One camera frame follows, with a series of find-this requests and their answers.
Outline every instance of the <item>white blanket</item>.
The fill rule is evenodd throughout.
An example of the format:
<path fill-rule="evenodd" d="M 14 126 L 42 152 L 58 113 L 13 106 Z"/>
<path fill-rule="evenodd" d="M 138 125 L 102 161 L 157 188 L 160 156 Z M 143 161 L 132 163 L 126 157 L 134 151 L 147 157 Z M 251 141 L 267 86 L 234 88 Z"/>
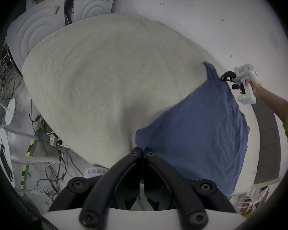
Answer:
<path fill-rule="evenodd" d="M 109 168 L 135 146 L 137 129 L 206 80 L 203 61 L 225 72 L 206 51 L 157 21 L 106 14 L 44 39 L 22 71 L 36 108 L 56 134 L 88 162 Z M 251 131 L 235 193 L 253 184 L 260 147 L 252 107 L 240 108 Z"/>

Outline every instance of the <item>white pipe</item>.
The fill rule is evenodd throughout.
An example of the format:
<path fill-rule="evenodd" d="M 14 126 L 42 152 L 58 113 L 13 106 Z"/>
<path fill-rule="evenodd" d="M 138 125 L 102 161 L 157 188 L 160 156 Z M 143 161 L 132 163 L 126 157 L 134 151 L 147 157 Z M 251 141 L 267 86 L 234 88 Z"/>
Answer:
<path fill-rule="evenodd" d="M 7 112 L 9 112 L 9 109 L 5 105 L 3 105 L 1 101 L 0 101 L 0 106 L 2 106 Z"/>
<path fill-rule="evenodd" d="M 20 131 L 18 131 L 16 129 L 11 128 L 8 125 L 1 125 L 1 127 L 4 128 L 8 132 L 11 132 L 11 133 L 14 133 L 14 134 L 17 134 L 17 135 L 20 135 L 20 136 L 24 136 L 24 137 L 27 137 L 27 138 L 30 138 L 30 139 L 33 139 L 33 140 L 39 140 L 39 138 L 37 136 L 33 136 L 33 135 L 29 135 L 27 133 L 20 132 Z"/>
<path fill-rule="evenodd" d="M 12 163 L 40 163 L 40 162 L 59 162 L 59 157 L 18 157 L 11 154 Z"/>

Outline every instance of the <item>white device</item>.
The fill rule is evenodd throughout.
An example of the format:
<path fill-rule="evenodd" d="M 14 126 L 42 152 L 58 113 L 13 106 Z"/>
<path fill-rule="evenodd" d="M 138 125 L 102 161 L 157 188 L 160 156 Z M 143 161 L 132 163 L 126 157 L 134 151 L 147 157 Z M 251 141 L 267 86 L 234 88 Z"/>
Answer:
<path fill-rule="evenodd" d="M 50 34 L 65 26 L 65 0 L 46 0 L 19 16 L 6 32 L 10 56 L 22 76 L 30 51 Z"/>
<path fill-rule="evenodd" d="M 113 0 L 74 0 L 74 20 L 111 13 Z"/>
<path fill-rule="evenodd" d="M 50 136 L 50 145 L 56 147 L 56 143 L 59 141 L 62 141 L 61 138 L 59 138 L 55 132 L 51 131 L 51 133 L 47 133 L 48 136 Z M 59 146 L 64 147 L 64 148 L 69 148 L 63 141 L 60 144 L 60 142 L 58 143 Z"/>
<path fill-rule="evenodd" d="M 235 67 L 235 75 L 236 78 L 234 79 L 234 82 L 236 84 L 243 84 L 245 94 L 241 94 L 238 96 L 238 100 L 244 104 L 255 104 L 256 103 L 256 97 L 253 94 L 253 89 L 250 84 L 246 86 L 245 81 L 248 78 L 253 78 L 255 81 L 257 81 L 257 71 L 254 70 L 254 67 L 251 64 L 245 64 L 241 67 Z"/>

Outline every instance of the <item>blue towel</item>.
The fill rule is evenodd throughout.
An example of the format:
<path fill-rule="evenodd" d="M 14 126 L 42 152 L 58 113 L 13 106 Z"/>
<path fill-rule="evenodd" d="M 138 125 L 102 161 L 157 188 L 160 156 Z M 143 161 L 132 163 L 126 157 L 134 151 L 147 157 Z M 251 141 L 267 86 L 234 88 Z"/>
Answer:
<path fill-rule="evenodd" d="M 248 146 L 249 127 L 227 83 L 204 62 L 207 80 L 146 128 L 135 142 L 153 149 L 183 177 L 209 179 L 232 194 Z"/>

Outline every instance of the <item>yellow and black tape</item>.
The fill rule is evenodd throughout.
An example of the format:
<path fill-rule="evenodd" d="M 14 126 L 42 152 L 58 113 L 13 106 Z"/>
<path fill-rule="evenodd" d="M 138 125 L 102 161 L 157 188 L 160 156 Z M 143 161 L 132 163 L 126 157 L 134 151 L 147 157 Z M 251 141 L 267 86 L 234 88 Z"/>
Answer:
<path fill-rule="evenodd" d="M 45 130 L 45 121 L 42 121 L 42 124 L 38 127 L 38 129 L 37 129 L 37 131 L 36 131 L 37 133 L 38 133 L 38 131 L 39 131 L 39 134 L 38 134 L 39 137 L 41 137 L 41 136 L 43 135 L 43 133 L 44 133 L 44 131 L 43 131 L 43 129 L 42 129 L 42 126 L 43 126 L 43 128 L 44 128 L 44 130 Z M 27 154 L 26 154 L 27 157 L 33 155 L 33 153 L 31 153 L 31 151 L 32 151 L 32 148 L 33 148 L 34 143 L 35 143 L 35 140 L 31 140 L 30 146 L 29 146 L 28 151 L 27 151 Z M 29 172 L 29 165 L 24 165 L 24 166 L 22 167 L 22 174 L 21 174 L 21 189 L 22 189 L 22 190 L 25 190 L 25 189 L 26 189 L 28 172 Z"/>

